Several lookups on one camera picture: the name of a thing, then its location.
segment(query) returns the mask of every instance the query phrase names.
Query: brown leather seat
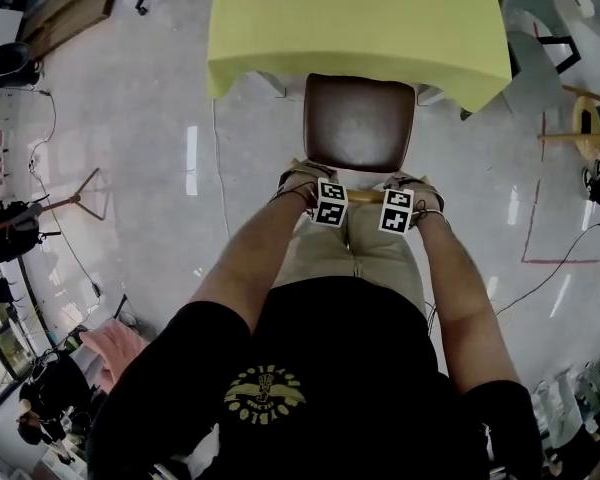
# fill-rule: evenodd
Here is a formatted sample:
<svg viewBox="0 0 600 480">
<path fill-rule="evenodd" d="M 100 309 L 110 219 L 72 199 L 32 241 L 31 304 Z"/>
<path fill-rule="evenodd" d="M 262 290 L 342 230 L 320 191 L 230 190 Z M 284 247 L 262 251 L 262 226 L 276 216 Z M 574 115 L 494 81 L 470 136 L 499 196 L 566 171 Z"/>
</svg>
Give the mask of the brown leather seat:
<svg viewBox="0 0 600 480">
<path fill-rule="evenodd" d="M 304 149 L 314 162 L 365 172 L 395 172 L 404 163 L 416 93 L 398 82 L 309 75 Z"/>
</svg>

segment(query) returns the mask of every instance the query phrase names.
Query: floor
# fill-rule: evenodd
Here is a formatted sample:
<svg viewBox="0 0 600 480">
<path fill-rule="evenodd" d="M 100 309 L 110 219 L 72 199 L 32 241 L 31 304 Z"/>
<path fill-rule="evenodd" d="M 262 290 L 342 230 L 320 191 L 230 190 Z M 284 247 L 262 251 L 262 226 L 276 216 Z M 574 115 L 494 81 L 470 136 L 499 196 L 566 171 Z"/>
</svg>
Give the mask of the floor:
<svg viewBox="0 0 600 480">
<path fill-rule="evenodd" d="M 60 238 L 25 256 L 33 288 L 53 332 L 97 325 L 126 293 L 129 310 L 162 329 L 187 301 L 233 234 L 301 157 L 303 80 L 284 79 L 285 99 L 261 96 L 246 79 L 216 103 L 219 168 L 205 59 L 211 0 L 118 0 L 113 15 L 48 57 L 41 88 L 50 89 L 57 126 L 34 155 L 56 200 L 95 168 L 85 204 L 56 212 L 90 281 Z M 600 40 L 576 26 L 584 60 L 574 83 L 600 92 Z M 32 148 L 52 128 L 51 101 L 20 94 L 10 130 L 14 189 L 21 199 L 42 190 L 28 173 Z M 570 104 L 565 96 L 565 108 Z M 557 118 L 547 115 L 548 129 Z M 582 161 L 566 144 L 543 147 L 542 119 L 515 119 L 500 100 L 466 122 L 453 102 L 417 109 L 405 170 L 427 175 L 447 200 L 447 217 L 480 269 L 496 310 L 530 291 L 565 256 L 600 208 L 586 201 Z M 187 137 L 197 131 L 197 195 L 187 195 Z M 57 226 L 43 217 L 44 230 Z M 408 241 L 433 302 L 417 232 Z M 600 228 L 573 250 L 570 262 L 533 295 L 499 318 L 523 382 L 600 353 Z M 437 328 L 433 339 L 440 350 Z M 442 354 L 440 362 L 444 368 Z"/>
</svg>

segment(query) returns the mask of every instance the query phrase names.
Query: pink cloth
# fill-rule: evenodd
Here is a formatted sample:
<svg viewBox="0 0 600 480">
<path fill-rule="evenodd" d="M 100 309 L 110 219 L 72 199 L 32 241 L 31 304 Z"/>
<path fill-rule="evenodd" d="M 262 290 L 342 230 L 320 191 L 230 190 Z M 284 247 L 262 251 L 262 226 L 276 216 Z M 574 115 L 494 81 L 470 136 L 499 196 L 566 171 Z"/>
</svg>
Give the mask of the pink cloth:
<svg viewBox="0 0 600 480">
<path fill-rule="evenodd" d="M 104 359 L 99 384 L 107 393 L 113 389 L 127 366 L 149 344 L 127 326 L 113 319 L 107 320 L 95 331 L 81 332 L 80 339 Z"/>
</svg>

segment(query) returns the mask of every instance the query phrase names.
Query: yellow graphic print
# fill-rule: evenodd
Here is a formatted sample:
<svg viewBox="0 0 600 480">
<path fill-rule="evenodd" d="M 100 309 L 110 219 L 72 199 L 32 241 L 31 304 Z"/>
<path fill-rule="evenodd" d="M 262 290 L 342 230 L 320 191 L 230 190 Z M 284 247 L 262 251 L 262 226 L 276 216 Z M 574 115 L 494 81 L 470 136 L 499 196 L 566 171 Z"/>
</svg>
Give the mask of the yellow graphic print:
<svg viewBox="0 0 600 480">
<path fill-rule="evenodd" d="M 238 375 L 224 401 L 230 411 L 238 412 L 241 420 L 268 425 L 280 416 L 287 416 L 298 403 L 306 403 L 299 387 L 300 381 L 286 369 L 258 366 Z"/>
</svg>

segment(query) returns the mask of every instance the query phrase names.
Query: yellow tablecloth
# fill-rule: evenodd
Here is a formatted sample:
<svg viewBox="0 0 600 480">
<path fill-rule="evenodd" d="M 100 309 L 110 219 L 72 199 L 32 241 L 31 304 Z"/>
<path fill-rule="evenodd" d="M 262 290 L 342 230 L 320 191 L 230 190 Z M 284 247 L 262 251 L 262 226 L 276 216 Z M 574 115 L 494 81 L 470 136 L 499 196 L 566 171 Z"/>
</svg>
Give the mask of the yellow tablecloth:
<svg viewBox="0 0 600 480">
<path fill-rule="evenodd" d="M 214 0 L 209 95 L 249 71 L 423 83 L 472 112 L 511 81 L 498 0 Z"/>
</svg>

